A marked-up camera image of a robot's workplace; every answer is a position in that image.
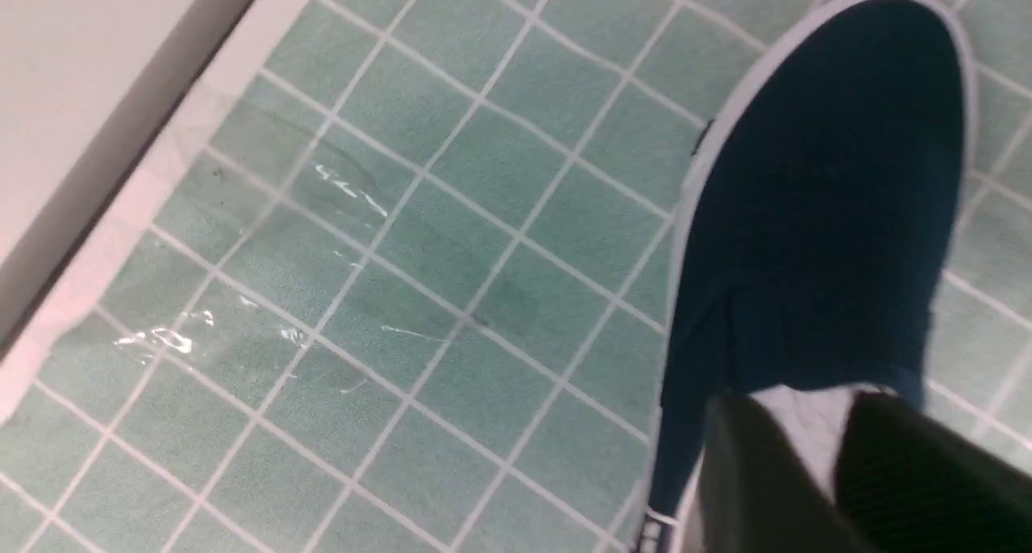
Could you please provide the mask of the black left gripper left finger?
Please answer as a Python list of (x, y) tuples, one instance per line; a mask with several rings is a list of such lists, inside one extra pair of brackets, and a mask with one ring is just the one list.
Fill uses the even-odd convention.
[(769, 411), (723, 394), (707, 406), (697, 508), (705, 552), (873, 552), (825, 497)]

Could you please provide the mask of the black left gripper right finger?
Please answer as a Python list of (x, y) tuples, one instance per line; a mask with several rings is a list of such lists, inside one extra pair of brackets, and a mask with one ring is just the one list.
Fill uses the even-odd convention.
[(880, 552), (1028, 552), (1031, 480), (898, 397), (859, 393), (835, 505)]

